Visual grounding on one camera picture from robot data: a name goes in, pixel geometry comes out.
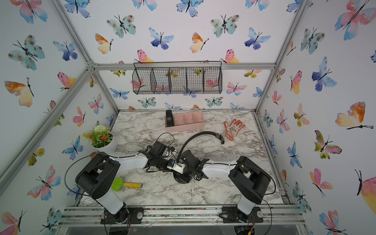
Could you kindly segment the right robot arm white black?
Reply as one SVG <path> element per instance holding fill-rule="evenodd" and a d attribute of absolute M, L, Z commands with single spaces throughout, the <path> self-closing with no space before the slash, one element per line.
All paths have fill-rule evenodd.
<path fill-rule="evenodd" d="M 169 160 L 167 169 L 174 172 L 174 178 L 180 184 L 188 184 L 192 179 L 231 180 L 241 192 L 237 209 L 243 215 L 250 215 L 253 208 L 263 201 L 272 181 L 266 171 L 245 156 L 241 156 L 236 161 L 218 162 L 209 159 L 200 160 L 187 150 L 183 153 L 180 163 L 174 159 Z"/>

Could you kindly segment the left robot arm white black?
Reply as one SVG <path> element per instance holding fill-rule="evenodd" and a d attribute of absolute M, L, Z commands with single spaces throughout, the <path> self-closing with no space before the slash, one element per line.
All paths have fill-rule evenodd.
<path fill-rule="evenodd" d="M 169 147 L 156 141 L 146 150 L 123 157 L 113 157 L 99 152 L 76 176 L 76 184 L 107 212 L 119 215 L 125 209 L 124 202 L 111 189 L 119 173 L 155 166 L 166 170 L 168 160 L 164 156 Z"/>

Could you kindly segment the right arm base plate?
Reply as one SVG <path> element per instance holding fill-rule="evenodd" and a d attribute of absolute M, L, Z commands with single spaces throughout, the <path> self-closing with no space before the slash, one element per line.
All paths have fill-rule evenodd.
<path fill-rule="evenodd" d="M 263 213 L 260 207 L 254 207 L 249 214 L 241 212 L 237 206 L 223 206 L 218 216 L 224 223 L 262 223 Z"/>

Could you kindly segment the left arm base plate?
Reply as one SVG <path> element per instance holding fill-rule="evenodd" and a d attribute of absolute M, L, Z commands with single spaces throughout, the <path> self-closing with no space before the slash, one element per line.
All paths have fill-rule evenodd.
<path fill-rule="evenodd" d="M 103 225 L 141 224 L 144 217 L 142 207 L 123 207 L 116 214 L 104 210 L 104 218 L 100 223 Z"/>

